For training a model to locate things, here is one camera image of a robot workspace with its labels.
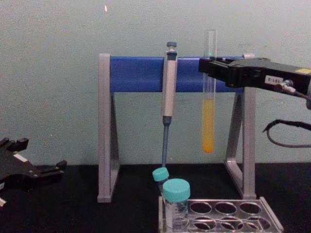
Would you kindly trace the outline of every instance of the blue rack bar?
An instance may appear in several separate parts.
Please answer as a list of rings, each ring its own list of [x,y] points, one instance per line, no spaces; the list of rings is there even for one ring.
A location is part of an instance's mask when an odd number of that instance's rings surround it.
[[[199,57],[179,57],[176,92],[202,92]],[[110,92],[162,92],[163,57],[110,57]],[[216,92],[242,92],[216,80]]]

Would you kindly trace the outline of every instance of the black surface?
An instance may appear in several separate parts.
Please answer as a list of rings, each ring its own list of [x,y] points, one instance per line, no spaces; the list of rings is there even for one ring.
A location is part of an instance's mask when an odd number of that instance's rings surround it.
[[[69,166],[60,183],[0,192],[1,233],[155,233],[158,166],[122,166],[112,203],[97,203],[97,166]],[[223,165],[168,165],[171,178],[189,181],[190,198],[239,199]],[[256,194],[263,196],[285,232],[311,232],[311,164],[256,165]]]

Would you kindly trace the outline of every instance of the yellow liquid in test tube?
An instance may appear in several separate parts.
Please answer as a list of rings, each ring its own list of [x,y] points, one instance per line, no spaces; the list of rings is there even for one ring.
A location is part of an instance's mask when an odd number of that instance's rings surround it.
[[[203,100],[202,149],[206,153],[214,151],[215,100]]]

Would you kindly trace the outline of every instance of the light green wall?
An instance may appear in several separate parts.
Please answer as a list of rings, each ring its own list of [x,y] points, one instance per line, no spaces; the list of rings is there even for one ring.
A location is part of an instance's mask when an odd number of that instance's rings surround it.
[[[62,159],[96,164],[99,53],[161,56],[173,40],[179,56],[199,56],[203,30],[213,28],[219,32],[219,55],[254,52],[311,67],[310,9],[307,0],[2,0],[0,137],[28,137],[29,147],[21,154],[35,164]],[[216,150],[211,155],[200,149],[200,94],[176,98],[169,161],[221,162],[233,94],[217,94]],[[123,164],[160,162],[160,99],[159,93],[116,94]],[[311,161],[310,150],[277,147],[261,133],[276,118],[310,123],[305,101],[257,90],[256,107],[258,162]],[[283,142],[311,138],[309,132],[279,126],[272,135]]]

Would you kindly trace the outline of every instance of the pipette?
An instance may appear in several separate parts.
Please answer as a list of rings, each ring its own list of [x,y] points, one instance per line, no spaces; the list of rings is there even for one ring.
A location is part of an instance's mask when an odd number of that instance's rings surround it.
[[[169,138],[169,126],[172,121],[174,109],[174,96],[176,90],[177,75],[177,52],[176,42],[167,43],[168,51],[164,55],[163,67],[163,88],[162,88],[162,116],[163,116],[163,148],[162,148],[162,166],[166,165],[167,144]]]

